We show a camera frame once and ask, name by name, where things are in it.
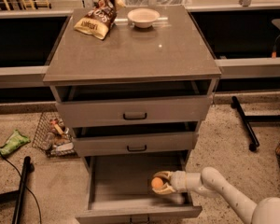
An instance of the concrete floor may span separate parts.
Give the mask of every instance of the concrete floor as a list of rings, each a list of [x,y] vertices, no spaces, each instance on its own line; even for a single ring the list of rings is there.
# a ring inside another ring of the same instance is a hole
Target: concrete floor
[[[280,141],[280,123],[254,124],[260,147],[252,153],[244,126],[235,109],[232,94],[216,94],[200,129],[187,170],[200,172],[206,166],[217,168],[236,188],[258,203],[266,197],[280,197],[280,170],[275,148]],[[247,115],[280,114],[280,92],[237,94]],[[55,111],[54,103],[0,105],[0,146],[18,129],[34,140],[43,111]],[[28,187],[38,199],[42,223],[77,224],[75,215],[85,210],[88,173],[80,158],[47,158],[33,142],[18,149],[8,160],[21,170],[30,156],[35,171]],[[0,158],[0,193],[18,188],[19,175]],[[203,211],[198,218],[168,220],[162,223],[242,223],[221,198],[209,199],[192,193],[194,205]],[[0,205],[0,223],[11,223],[14,203]],[[39,223],[39,214],[30,193],[25,197],[22,224]]]

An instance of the white robotic arm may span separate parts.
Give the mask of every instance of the white robotic arm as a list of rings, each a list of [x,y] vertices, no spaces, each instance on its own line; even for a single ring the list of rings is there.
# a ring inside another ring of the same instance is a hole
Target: white robotic arm
[[[157,194],[188,191],[205,197],[216,197],[219,194],[244,224],[280,224],[280,198],[267,198],[256,204],[215,168],[204,168],[201,173],[158,172],[154,177],[165,181],[162,185],[154,185],[152,182]]]

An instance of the white bowl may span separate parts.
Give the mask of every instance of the white bowl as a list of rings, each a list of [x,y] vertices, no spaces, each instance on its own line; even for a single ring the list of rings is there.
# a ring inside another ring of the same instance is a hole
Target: white bowl
[[[152,22],[156,21],[160,17],[160,13],[156,10],[148,8],[138,8],[128,13],[128,18],[136,27],[148,28],[152,25]]]

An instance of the black handle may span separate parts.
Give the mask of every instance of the black handle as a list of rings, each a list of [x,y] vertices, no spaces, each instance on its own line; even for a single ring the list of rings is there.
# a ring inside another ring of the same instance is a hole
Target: black handle
[[[146,112],[125,112],[123,113],[125,120],[141,120],[147,118]]]
[[[130,149],[130,147],[127,146],[127,150],[129,152],[144,152],[147,150],[147,145],[144,145],[144,147],[141,147],[141,148],[132,148],[132,149]]]

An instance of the green chip bag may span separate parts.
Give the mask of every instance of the green chip bag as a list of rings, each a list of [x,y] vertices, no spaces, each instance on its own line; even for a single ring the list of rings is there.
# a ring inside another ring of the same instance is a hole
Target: green chip bag
[[[0,147],[0,156],[8,156],[19,147],[30,143],[30,138],[20,134],[18,130],[14,130],[13,134],[8,138],[5,144]]]

